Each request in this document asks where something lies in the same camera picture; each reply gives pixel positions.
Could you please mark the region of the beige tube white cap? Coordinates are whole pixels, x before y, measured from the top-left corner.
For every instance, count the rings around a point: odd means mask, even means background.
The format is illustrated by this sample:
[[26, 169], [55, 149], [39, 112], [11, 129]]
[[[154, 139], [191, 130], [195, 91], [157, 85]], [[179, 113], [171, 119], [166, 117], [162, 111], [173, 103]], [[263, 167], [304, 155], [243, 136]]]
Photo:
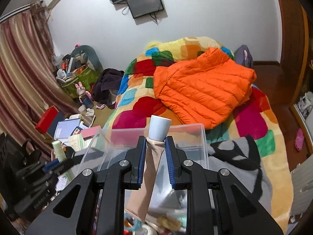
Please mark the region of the beige tube white cap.
[[160, 116], [151, 116], [146, 138], [146, 154], [144, 163], [143, 183], [139, 190], [131, 192], [125, 211], [141, 222], [145, 221], [150, 205], [157, 170], [167, 137], [171, 120]]

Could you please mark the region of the grey black fleece blanket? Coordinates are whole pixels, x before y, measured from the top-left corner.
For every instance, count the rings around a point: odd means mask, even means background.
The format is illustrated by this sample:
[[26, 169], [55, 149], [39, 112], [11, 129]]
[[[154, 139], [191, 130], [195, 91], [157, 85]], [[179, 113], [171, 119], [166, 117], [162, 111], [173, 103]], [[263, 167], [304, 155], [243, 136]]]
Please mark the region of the grey black fleece blanket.
[[[138, 138], [132, 136], [122, 144], [114, 143], [102, 136], [92, 140], [90, 146], [81, 152], [81, 162], [77, 172], [86, 168], [97, 172], [125, 158], [129, 149], [137, 146]], [[270, 212], [273, 189], [265, 172], [256, 142], [251, 136], [214, 142], [193, 143], [190, 140], [174, 139], [176, 147], [186, 152], [187, 158], [196, 161], [204, 168], [219, 171], [226, 168], [259, 200], [261, 205]], [[183, 210], [186, 208], [186, 193], [175, 192], [169, 183], [166, 158], [160, 161], [156, 176], [156, 184], [152, 194], [149, 210], [161, 213], [164, 210]]]

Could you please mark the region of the pink house shaped box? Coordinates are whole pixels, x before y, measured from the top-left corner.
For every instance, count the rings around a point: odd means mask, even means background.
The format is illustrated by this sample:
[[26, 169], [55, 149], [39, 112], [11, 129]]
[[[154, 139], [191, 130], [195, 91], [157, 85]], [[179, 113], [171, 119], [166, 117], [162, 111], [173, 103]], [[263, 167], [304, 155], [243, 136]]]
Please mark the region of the pink house shaped box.
[[83, 139], [93, 138], [98, 130], [102, 130], [100, 126], [90, 127], [88, 129], [84, 129], [80, 132]]

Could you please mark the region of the blue white booklet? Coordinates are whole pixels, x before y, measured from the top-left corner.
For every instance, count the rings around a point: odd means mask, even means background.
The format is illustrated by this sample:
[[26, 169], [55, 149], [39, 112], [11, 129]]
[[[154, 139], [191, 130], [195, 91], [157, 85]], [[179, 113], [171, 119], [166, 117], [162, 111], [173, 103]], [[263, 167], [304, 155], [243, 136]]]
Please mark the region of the blue white booklet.
[[64, 139], [71, 136], [73, 131], [80, 125], [80, 119], [68, 119], [59, 121], [55, 130], [54, 139]]

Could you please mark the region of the red flat box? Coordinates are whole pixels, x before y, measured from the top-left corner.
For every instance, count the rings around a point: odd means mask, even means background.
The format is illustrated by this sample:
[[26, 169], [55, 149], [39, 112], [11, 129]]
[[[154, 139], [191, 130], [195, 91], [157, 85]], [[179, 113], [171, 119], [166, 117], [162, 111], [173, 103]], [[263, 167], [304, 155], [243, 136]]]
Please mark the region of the red flat box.
[[55, 106], [49, 107], [36, 124], [35, 129], [38, 130], [40, 134], [45, 134], [58, 113], [59, 111]]

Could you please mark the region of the pink slipper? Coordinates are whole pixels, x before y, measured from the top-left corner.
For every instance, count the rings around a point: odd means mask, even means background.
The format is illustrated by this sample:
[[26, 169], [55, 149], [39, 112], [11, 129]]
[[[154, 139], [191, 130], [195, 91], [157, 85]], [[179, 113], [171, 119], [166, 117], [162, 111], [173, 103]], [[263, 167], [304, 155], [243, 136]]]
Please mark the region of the pink slipper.
[[294, 146], [298, 152], [300, 152], [302, 150], [304, 140], [305, 140], [305, 136], [303, 134], [302, 129], [300, 128], [300, 129], [298, 129], [298, 131], [296, 133], [296, 138], [294, 140]]

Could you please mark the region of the pink bunny figure bottle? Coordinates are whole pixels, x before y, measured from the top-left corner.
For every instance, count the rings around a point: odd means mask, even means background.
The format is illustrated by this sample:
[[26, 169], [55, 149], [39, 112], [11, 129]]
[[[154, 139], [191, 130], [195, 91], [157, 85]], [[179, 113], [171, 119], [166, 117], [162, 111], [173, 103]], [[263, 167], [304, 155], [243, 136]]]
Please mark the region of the pink bunny figure bottle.
[[82, 82], [75, 84], [75, 87], [80, 103], [85, 105], [86, 108], [93, 108], [94, 104], [91, 93], [86, 90], [86, 88], [82, 85]]

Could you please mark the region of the colourful patchwork blanket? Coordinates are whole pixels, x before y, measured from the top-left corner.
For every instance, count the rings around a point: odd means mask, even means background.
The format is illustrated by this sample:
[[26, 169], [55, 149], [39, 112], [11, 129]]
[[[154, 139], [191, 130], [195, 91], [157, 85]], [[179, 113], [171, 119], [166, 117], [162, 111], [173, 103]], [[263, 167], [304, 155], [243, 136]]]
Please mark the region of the colourful patchwork blanket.
[[[153, 115], [171, 119], [173, 125], [183, 125], [184, 123], [155, 97], [154, 73], [159, 66], [169, 67], [179, 61], [193, 60], [209, 47], [222, 50], [235, 61], [231, 50], [209, 37], [185, 37], [150, 46], [126, 68], [118, 90], [115, 111], [104, 127], [145, 128]], [[273, 189], [270, 213], [281, 229], [286, 231], [293, 202], [293, 186], [284, 137], [268, 97], [253, 83], [249, 100], [235, 108], [226, 121], [205, 131], [208, 144], [245, 136], [253, 138]]]

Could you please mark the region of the orange puffer jacket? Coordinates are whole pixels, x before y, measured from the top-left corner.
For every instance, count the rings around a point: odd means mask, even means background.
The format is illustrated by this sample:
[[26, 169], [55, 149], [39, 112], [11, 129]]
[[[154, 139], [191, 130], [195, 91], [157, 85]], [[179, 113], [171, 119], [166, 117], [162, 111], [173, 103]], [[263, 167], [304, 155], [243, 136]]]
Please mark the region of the orange puffer jacket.
[[249, 100], [256, 78], [253, 69], [209, 47], [193, 60], [157, 67], [154, 95], [184, 124], [213, 129]]

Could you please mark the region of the dark purple clothes pile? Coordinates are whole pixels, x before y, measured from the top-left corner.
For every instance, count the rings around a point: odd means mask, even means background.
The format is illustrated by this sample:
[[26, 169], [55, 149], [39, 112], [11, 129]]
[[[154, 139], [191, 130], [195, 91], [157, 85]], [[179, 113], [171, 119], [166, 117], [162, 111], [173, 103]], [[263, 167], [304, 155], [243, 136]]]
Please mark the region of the dark purple clothes pile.
[[105, 69], [93, 86], [93, 100], [101, 105], [114, 106], [123, 76], [123, 70]]

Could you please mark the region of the green storage box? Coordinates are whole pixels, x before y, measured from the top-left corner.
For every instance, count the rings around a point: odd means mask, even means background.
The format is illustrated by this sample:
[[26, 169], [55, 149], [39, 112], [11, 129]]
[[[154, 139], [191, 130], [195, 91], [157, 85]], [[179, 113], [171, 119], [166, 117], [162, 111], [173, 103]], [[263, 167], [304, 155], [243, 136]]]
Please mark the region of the green storage box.
[[86, 68], [78, 76], [70, 79], [65, 84], [61, 85], [61, 88], [72, 98], [78, 98], [75, 85], [79, 82], [82, 83], [83, 87], [89, 92], [92, 91], [93, 85], [97, 82], [99, 73], [97, 71]]

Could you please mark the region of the striped brown curtain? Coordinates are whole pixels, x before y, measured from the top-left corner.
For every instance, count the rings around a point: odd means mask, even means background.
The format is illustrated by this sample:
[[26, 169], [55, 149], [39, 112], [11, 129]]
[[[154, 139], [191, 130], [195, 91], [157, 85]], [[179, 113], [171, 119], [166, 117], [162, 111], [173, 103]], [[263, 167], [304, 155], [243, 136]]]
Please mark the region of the striped brown curtain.
[[32, 139], [45, 157], [51, 148], [35, 129], [45, 111], [76, 114], [78, 105], [57, 83], [46, 9], [39, 3], [1, 23], [1, 132], [19, 144]]

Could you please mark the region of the wooden door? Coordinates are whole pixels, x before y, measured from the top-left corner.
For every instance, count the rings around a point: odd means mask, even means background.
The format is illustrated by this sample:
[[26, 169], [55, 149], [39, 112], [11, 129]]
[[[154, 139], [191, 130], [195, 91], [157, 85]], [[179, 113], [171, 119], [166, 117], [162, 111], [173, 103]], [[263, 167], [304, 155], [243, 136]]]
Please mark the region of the wooden door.
[[282, 51], [280, 65], [285, 74], [290, 105], [299, 98], [305, 76], [309, 25], [307, 14], [299, 0], [278, 0], [282, 22]]

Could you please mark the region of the small black wall monitor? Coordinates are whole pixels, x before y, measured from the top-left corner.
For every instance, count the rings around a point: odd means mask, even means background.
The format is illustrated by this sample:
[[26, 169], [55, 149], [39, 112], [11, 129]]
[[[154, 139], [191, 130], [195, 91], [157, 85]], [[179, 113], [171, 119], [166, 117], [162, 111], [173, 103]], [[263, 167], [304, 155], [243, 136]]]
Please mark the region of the small black wall monitor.
[[127, 0], [127, 5], [134, 19], [164, 10], [161, 0]]

